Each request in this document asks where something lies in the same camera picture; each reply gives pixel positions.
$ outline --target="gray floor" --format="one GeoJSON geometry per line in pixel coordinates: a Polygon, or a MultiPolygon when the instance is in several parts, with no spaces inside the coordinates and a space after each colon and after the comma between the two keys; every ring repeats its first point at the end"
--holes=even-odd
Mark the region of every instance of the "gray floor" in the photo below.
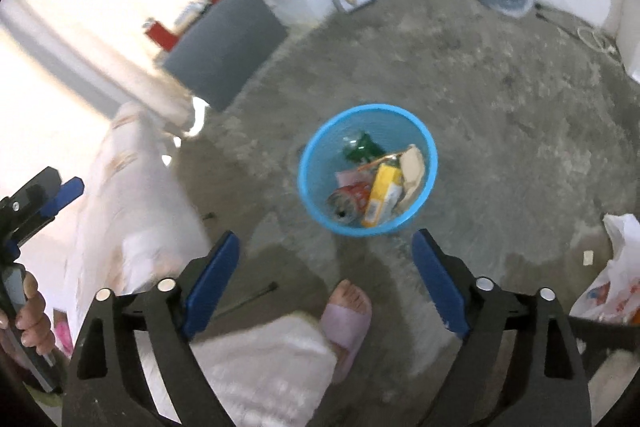
{"type": "Polygon", "coordinates": [[[179,159],[194,204],[216,215],[212,237],[232,229],[245,246],[221,306],[281,285],[208,334],[295,309],[319,316],[347,277],[373,301],[372,328],[311,425],[412,426],[459,346],[412,265],[412,232],[427,227],[506,289],[550,285],[568,309],[610,255],[602,214],[638,209],[640,86],[554,26],[475,0],[378,0],[279,55],[179,159]],[[367,102],[416,114],[440,168],[411,230],[345,239],[306,215],[297,161],[322,122],[367,102]]]}

